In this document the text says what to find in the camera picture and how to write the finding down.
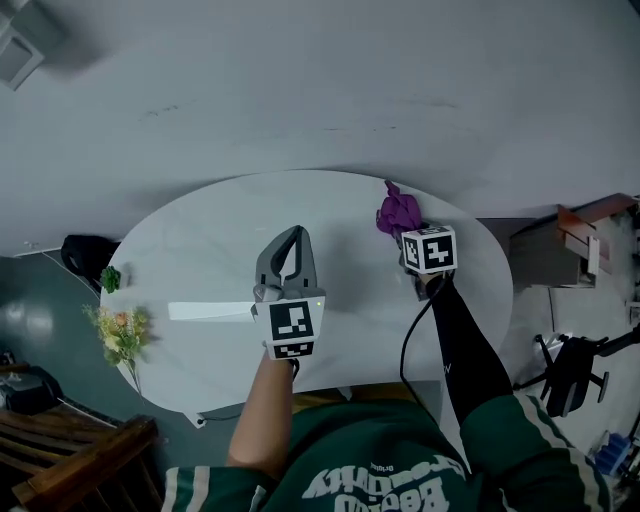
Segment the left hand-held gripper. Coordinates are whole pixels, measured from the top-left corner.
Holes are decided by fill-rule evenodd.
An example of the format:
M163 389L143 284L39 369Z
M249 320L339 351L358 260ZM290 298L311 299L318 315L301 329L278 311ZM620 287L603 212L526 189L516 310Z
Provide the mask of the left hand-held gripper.
M319 339L325 292L317 273L308 231L296 225L277 235L256 261L252 316L272 360L311 356Z

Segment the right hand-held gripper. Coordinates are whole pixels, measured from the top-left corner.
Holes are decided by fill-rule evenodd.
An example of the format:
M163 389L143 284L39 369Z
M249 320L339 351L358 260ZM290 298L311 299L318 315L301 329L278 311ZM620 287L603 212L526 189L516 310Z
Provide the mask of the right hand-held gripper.
M401 233L400 263L412 278L419 301L428 299L421 275L451 272L458 268L456 234L451 226L429 226Z

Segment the purple cloth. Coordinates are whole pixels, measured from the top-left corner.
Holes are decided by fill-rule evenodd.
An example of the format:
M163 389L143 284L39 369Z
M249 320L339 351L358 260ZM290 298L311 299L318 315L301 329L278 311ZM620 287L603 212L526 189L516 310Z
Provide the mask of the purple cloth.
M422 215L417 200L412 195L402 193L390 180L386 180L385 185L387 197L376 212L377 228L392 237L419 229Z

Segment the person's right forearm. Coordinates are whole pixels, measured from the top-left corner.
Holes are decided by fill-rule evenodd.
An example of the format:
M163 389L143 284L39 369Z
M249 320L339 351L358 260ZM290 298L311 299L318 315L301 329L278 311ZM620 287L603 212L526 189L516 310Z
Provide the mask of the person's right forearm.
M456 419L462 424L481 405L512 393L509 376L453 279L423 275L431 301L445 379Z

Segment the person's left forearm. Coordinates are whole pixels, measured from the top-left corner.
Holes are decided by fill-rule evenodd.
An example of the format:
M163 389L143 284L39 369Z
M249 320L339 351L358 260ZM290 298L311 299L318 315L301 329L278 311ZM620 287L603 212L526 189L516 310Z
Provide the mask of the person's left forearm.
M264 353L235 427L226 466L280 479L289 450L293 366Z

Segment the white oval table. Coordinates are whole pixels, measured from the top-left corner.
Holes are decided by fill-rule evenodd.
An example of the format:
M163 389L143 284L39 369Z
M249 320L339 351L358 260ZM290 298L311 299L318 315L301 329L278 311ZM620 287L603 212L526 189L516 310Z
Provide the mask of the white oval table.
M441 380L433 316L375 224L386 192L379 178L281 171L202 188L140 222L112 258L131 267L131 283L101 302L149 315L152 340L136 363L142 395L190 414L246 399L264 351L250 314L256 260L294 225L309 232L326 293L295 390Z

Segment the cardboard box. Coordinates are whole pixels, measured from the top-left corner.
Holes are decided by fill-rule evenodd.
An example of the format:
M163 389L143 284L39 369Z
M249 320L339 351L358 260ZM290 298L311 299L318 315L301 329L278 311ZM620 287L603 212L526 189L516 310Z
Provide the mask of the cardboard box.
M597 278L610 274L611 245L596 223L638 204L616 193L541 218L510 237L509 264L519 287L593 288Z

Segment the person's yellow trousers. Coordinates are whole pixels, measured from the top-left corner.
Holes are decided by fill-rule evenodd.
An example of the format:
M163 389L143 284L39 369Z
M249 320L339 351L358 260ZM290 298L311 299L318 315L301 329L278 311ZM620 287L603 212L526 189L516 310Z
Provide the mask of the person's yellow trousers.
M293 413L305 409L330 404L347 402L368 402L380 400L400 400L421 404L411 394L409 389L401 383L382 383L343 388L329 388L311 392L295 394L293 398Z

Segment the small potted succulent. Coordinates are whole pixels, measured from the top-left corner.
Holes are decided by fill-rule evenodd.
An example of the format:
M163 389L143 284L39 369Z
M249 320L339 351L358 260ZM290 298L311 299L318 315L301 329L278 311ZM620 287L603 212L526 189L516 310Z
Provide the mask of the small potted succulent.
M101 272L100 282L108 294L124 289L131 283L131 267L128 264L108 266Z

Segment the artificial flower bouquet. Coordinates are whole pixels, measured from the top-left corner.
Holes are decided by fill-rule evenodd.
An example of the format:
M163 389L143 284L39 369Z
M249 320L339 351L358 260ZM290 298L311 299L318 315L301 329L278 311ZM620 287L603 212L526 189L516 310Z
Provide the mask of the artificial flower bouquet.
M83 307L83 313L97 330L106 361L111 366L123 365L133 381L134 388L139 396L142 396L136 361L144 348L151 343L147 311L135 307L113 312L102 306L86 305Z

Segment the black office chair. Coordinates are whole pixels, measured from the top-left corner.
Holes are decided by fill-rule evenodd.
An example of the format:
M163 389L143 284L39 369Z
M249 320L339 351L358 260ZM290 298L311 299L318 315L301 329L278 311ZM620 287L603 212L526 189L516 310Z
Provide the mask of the black office chair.
M594 341L560 334L560 349L555 359L551 357L540 334L534 337L534 342L540 346L546 367L540 375L524 383L516 383L512 389L519 391L543 382L540 399L548 398L547 414L552 418L566 417L583 405L590 383L600 388L597 402L603 401L609 373L605 372L602 377L595 375L592 372L594 360L597 356L608 357L631 345L640 344L640 324L629 333L612 340L605 337Z

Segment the person's green jersey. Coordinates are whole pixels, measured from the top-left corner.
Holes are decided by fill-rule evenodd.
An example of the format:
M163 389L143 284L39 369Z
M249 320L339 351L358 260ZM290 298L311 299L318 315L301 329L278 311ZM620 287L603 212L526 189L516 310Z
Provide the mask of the person's green jersey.
M293 418L284 474L173 468L161 512L611 512L608 487L528 396L463 422L457 451L418 405L314 407Z

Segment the black backpack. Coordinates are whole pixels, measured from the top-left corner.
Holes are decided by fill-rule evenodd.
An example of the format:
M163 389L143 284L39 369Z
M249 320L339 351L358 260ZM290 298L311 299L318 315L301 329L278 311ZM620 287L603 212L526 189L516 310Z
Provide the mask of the black backpack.
M119 247L119 242L95 235L68 235L60 249L64 266L83 278L98 293L101 274Z

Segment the blue crates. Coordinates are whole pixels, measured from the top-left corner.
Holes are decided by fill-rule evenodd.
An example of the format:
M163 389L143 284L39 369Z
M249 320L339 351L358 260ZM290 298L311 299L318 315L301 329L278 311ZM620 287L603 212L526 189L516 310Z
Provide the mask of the blue crates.
M633 458L640 451L640 441L619 433L606 431L594 461L602 475L617 476L627 473Z

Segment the wooden chair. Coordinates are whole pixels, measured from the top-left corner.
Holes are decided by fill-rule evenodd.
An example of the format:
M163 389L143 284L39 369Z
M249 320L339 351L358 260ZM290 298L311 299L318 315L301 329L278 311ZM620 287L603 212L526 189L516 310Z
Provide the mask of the wooden chair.
M160 512L157 438L148 416L113 426L64 405L0 410L0 510Z

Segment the black floor bag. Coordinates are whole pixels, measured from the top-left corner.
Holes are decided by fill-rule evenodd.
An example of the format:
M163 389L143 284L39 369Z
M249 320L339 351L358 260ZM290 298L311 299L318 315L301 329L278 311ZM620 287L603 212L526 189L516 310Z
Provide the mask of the black floor bag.
M63 397L57 380L41 367L0 373L0 410L36 415L56 407Z

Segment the white wall junction box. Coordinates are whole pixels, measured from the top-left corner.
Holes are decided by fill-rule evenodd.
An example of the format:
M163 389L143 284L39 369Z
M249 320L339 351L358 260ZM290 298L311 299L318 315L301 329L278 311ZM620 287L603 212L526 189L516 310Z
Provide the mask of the white wall junction box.
M11 16L0 12L0 83L12 91L44 61L46 44L38 31L41 21L32 2Z

